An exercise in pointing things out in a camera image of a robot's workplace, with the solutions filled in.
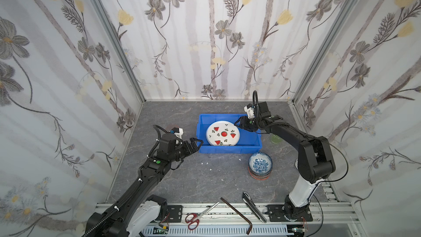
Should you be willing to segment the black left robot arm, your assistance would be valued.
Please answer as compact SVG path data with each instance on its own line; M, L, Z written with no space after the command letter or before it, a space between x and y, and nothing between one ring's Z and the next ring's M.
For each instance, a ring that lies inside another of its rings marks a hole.
M197 138L182 140L174 133L165 133L156 139L147 160L138 170L138 177L128 190L103 213L95 212L87 221L85 237L134 237L145 226L159 218L164 202L146 201L148 194L172 170L172 163L184 159L202 147Z

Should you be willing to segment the blue patterned bowl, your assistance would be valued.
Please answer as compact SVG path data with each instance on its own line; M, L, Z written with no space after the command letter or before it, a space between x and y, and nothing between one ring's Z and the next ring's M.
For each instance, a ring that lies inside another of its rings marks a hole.
M273 161L266 153L257 152L250 156L248 167L257 176L266 176L273 169Z

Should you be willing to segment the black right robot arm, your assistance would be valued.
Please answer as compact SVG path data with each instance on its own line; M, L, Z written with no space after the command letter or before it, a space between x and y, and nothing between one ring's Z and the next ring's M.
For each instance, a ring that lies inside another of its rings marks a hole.
M320 183L335 170L331 145L326 137L315 137L290 125L280 116L272 116L266 102L253 102L244 107L235 125L249 132L264 131L276 135L298 152L299 178L294 189L286 196L283 213L288 221L307 215L310 199Z

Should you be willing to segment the white watermelon plate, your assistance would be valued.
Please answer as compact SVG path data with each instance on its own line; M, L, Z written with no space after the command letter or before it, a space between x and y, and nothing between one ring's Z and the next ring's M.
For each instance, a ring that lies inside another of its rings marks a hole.
M213 146L234 146L240 140L240 130L231 122L217 121L207 128L206 138Z

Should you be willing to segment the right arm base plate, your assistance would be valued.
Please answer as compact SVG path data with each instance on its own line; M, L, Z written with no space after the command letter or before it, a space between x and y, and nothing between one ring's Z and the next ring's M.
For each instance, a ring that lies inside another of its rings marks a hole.
M310 212L309 205L303 207L294 207L287 204L267 205L266 214L269 216L270 222L312 222L313 217Z

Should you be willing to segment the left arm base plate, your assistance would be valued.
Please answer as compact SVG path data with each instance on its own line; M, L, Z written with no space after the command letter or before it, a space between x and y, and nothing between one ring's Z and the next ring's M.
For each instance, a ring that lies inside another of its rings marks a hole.
M182 205L167 206L167 213L159 220L160 224L181 223L183 217Z

